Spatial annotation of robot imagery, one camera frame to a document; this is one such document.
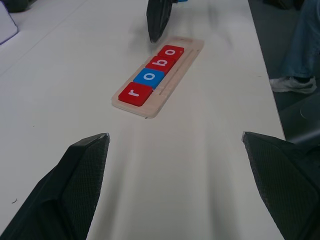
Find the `white table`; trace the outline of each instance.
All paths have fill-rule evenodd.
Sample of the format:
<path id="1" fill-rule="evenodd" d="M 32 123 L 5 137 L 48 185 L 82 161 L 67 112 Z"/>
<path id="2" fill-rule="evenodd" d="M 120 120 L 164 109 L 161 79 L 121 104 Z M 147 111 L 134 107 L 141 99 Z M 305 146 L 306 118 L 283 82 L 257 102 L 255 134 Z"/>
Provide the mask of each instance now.
<path id="1" fill-rule="evenodd" d="M 0 76 L 85 1 L 39 0 L 25 12 L 12 13 L 20 33 L 0 45 Z"/>
<path id="2" fill-rule="evenodd" d="M 283 138 L 247 0 L 173 9 L 166 35 L 205 45 L 154 119 L 111 105 L 156 48 L 147 0 L 83 2 L 0 72 L 0 232 L 69 145 L 109 132 L 89 240 L 283 240 L 241 142 Z"/>

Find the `wooden block holder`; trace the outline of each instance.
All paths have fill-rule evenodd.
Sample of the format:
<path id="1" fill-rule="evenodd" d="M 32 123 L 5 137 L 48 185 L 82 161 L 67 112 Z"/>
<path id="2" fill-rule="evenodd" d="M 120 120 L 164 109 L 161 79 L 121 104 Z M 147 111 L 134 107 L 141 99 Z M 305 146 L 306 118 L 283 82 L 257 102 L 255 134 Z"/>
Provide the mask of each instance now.
<path id="1" fill-rule="evenodd" d="M 164 79 L 160 82 L 160 84 L 156 87 L 150 97 L 142 106 L 135 106 L 123 101 L 119 101 L 119 94 L 130 82 L 135 79 L 135 77 L 141 72 L 142 69 L 145 68 L 145 66 L 151 61 L 151 59 L 158 54 L 158 52 L 163 48 L 164 45 L 183 47 L 184 53 L 174 64 L 171 70 L 167 73 Z M 194 62 L 203 47 L 204 41 L 202 40 L 179 36 L 170 38 L 158 49 L 156 54 L 149 57 L 148 60 L 143 65 L 141 65 L 139 69 L 113 95 L 111 99 L 112 105 L 128 112 L 143 116 L 145 118 L 154 118 L 166 103 L 171 93 L 175 90 L 176 86 L 188 71 L 189 67 Z"/>

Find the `shoe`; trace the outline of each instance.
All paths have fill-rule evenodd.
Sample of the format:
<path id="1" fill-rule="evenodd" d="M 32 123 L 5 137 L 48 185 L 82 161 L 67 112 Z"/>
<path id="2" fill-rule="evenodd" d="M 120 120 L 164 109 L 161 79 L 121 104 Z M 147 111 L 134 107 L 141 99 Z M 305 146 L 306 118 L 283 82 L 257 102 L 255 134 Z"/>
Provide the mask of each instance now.
<path id="1" fill-rule="evenodd" d="M 316 89 L 316 78 L 312 77 L 306 83 L 299 82 L 294 77 L 281 77 L 269 80 L 272 91 L 276 93 L 295 92 L 299 94 L 312 94 Z"/>

